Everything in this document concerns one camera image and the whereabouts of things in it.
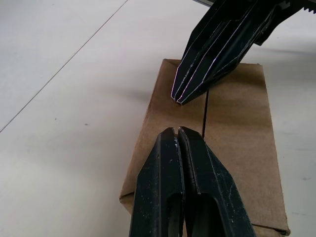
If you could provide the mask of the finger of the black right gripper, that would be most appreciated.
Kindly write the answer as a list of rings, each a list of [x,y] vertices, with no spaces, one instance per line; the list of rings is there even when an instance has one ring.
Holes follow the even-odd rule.
[[[184,105],[232,72],[252,45],[262,45],[286,9],[284,0],[217,0],[192,31],[176,72]]]
[[[171,98],[190,102],[231,72],[248,47],[247,0],[218,0],[193,29],[177,68]]]

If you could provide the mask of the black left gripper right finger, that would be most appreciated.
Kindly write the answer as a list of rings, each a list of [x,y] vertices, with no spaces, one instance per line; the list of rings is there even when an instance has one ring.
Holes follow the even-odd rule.
[[[229,171],[202,136],[180,127],[189,237],[254,237],[255,231]]]

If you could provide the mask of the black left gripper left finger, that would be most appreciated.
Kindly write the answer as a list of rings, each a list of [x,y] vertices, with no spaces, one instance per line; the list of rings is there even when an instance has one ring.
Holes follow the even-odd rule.
[[[181,237],[185,184],[174,128],[161,132],[141,168],[134,192],[131,237]]]

